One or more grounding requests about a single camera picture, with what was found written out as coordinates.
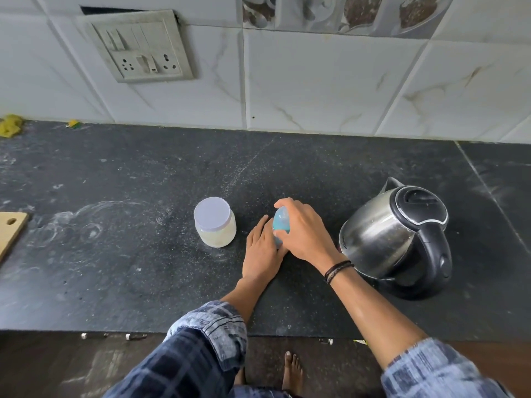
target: shirt cuff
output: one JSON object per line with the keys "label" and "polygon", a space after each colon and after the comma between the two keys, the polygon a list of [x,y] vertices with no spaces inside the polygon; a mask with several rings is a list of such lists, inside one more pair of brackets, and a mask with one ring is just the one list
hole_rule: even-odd
{"label": "shirt cuff", "polygon": [[241,367],[247,349],[247,328],[242,316],[226,301],[214,300],[182,316],[168,330],[164,341],[180,328],[200,330],[209,340],[223,371]]}
{"label": "shirt cuff", "polygon": [[482,377],[474,363],[433,338],[393,360],[381,381],[388,397],[507,396],[495,381]]}

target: electric kettle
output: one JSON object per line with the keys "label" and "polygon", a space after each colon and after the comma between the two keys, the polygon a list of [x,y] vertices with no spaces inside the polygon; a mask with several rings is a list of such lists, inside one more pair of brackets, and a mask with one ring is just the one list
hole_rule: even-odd
{"label": "electric kettle", "polygon": [[[425,299],[450,280],[447,224],[448,211],[434,193],[389,177],[381,192],[342,226],[339,247],[375,286],[402,299]],[[422,275],[412,284],[399,283],[396,275],[414,257],[420,258]]]}

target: hand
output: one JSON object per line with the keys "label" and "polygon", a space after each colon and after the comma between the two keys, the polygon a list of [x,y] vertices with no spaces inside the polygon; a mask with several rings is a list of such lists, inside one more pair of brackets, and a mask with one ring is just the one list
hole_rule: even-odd
{"label": "hand", "polygon": [[288,252],[284,246],[277,251],[273,237],[273,219],[266,223],[267,219],[268,216],[264,215],[247,236],[247,249],[242,268],[243,279],[260,280],[265,284],[275,277]]}
{"label": "hand", "polygon": [[275,208],[281,206],[288,210],[290,230],[289,233],[276,230],[275,236],[295,257],[308,261],[322,274],[348,259],[337,251],[323,220],[312,207],[292,198],[283,198],[275,203]]}

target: blue checkered shirt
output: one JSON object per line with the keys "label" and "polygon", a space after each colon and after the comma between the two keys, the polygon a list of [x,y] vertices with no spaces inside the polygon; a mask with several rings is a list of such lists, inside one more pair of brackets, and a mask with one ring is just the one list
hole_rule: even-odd
{"label": "blue checkered shirt", "polygon": [[[247,331],[227,302],[211,301],[176,321],[163,343],[103,398],[286,398],[287,392],[233,387],[243,366]],[[510,396],[448,345],[426,339],[397,357],[382,375],[388,397]]]}

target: light switch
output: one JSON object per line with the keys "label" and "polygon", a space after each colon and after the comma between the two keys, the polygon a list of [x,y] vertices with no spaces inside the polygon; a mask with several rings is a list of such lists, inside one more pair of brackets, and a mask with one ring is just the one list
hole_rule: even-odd
{"label": "light switch", "polygon": [[173,11],[78,19],[118,82],[193,78]]}

